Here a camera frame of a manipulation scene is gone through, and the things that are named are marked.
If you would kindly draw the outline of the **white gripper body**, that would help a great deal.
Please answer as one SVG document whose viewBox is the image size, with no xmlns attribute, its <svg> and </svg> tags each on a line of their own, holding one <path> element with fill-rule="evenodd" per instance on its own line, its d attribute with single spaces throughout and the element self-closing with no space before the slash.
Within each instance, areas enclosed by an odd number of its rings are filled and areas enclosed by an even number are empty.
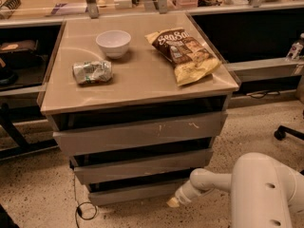
<svg viewBox="0 0 304 228">
<path fill-rule="evenodd" d="M 207 195 L 213 191 L 213 188 L 203 187 L 198 184 L 194 184 L 188 180 L 174 194 L 175 201 L 178 205 L 190 204 L 196 198 Z"/>
</svg>

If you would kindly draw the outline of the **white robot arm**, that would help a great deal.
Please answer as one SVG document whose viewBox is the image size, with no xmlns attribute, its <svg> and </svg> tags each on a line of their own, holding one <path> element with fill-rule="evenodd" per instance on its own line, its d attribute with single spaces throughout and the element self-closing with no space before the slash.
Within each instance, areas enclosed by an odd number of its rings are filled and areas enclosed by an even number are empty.
<svg viewBox="0 0 304 228">
<path fill-rule="evenodd" d="M 260 153 L 238 158 L 230 174 L 193 170 L 167 205 L 186 205 L 215 189 L 231 196 L 231 228 L 293 228 L 291 214 L 304 212 L 304 175 Z"/>
</svg>

